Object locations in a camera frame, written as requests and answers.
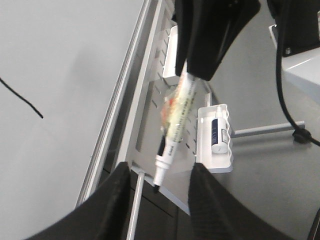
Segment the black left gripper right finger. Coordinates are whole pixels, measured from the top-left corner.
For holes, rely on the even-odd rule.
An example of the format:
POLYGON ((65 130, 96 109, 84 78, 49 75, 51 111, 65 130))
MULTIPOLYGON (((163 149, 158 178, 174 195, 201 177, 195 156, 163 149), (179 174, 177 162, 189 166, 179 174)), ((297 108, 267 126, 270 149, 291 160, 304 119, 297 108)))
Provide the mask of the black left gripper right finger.
POLYGON ((188 207, 196 240, 288 240, 228 192, 201 163, 193 165, 188 207))

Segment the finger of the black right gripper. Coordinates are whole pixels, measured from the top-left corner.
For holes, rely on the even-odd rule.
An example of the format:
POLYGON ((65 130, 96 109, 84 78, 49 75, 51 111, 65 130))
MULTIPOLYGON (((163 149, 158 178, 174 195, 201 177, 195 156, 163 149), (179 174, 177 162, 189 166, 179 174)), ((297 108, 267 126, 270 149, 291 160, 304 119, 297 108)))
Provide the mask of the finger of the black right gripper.
POLYGON ((258 0, 194 0, 192 6, 187 72, 209 81, 261 4, 258 0))
POLYGON ((177 26, 177 49, 175 59, 175 75, 181 76, 185 63, 187 70, 192 66, 192 34, 196 4, 194 0, 176 0, 172 20, 177 26))

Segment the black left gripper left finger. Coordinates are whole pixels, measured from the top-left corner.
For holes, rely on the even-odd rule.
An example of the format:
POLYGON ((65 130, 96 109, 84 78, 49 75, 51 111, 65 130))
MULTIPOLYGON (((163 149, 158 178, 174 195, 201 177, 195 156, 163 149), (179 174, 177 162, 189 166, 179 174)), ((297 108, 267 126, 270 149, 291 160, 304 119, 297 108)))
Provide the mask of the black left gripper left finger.
POLYGON ((128 163, 119 163, 85 202, 29 239, 119 240, 129 209, 130 182, 128 163))

